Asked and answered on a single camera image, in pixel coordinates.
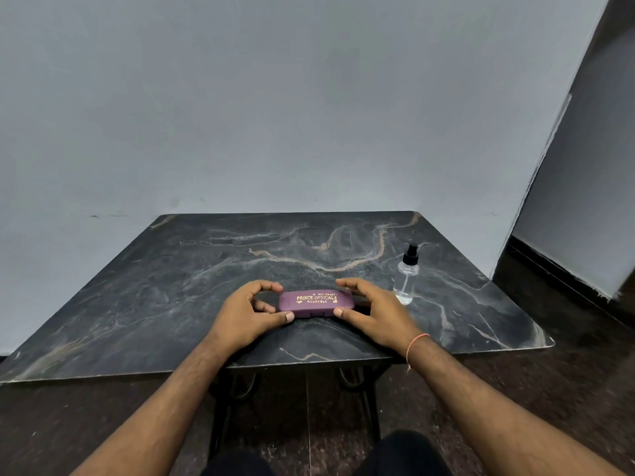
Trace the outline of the person's left forearm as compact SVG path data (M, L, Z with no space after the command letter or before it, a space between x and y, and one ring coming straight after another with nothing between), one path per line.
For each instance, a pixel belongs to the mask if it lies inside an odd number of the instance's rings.
M208 387L234 351L226 337L206 336L70 476L168 476Z

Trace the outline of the person's dark trousers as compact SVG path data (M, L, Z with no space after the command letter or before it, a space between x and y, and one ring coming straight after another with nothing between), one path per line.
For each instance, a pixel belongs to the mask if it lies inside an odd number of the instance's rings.
M347 455L343 463L350 476L454 476L442 454L422 433L395 430L361 456ZM212 458L200 476L279 476L264 456L233 449Z

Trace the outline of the person's right forearm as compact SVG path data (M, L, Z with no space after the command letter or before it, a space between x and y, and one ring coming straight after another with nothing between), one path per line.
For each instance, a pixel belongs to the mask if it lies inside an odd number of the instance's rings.
M490 476L626 476L484 382L431 338L406 361L445 407Z

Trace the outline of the purple spectacle case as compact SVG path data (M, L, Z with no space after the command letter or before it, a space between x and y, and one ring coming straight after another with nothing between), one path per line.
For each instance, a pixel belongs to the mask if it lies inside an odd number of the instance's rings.
M296 319L332 317L336 308L353 309L355 302L350 293L331 289L290 291L280 294L277 311L292 312Z

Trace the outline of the clear spray bottle black cap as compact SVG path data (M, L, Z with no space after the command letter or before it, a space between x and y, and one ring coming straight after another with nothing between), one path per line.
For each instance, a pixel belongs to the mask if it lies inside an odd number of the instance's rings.
M414 299L414 283L419 271L418 246L410 243L398 263L398 272L393 284L393 294L403 306L408 306Z

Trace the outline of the black metal table frame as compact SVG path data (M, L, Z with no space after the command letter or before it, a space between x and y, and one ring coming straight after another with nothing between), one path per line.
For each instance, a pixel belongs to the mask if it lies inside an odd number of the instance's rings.
M375 384L391 367L221 370L210 384L214 398L208 460L223 447L264 448L291 442L310 455L311 430L343 433L372 447L381 439Z

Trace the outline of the person's right hand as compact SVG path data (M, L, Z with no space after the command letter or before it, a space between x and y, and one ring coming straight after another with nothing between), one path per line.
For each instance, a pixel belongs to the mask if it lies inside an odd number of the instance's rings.
M375 343L413 360L415 347L430 341L393 292L359 278L337 279L336 284L368 301L369 328L359 330Z

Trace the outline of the person's left hand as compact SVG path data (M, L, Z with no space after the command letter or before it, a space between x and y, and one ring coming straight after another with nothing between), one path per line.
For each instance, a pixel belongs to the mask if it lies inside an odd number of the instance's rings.
M282 290L279 282L254 280L231 294L223 303L210 330L210 337L219 350L225 355L232 355L265 334L258 331L259 313L254 312L252 301L258 300L257 296L262 292L280 294Z

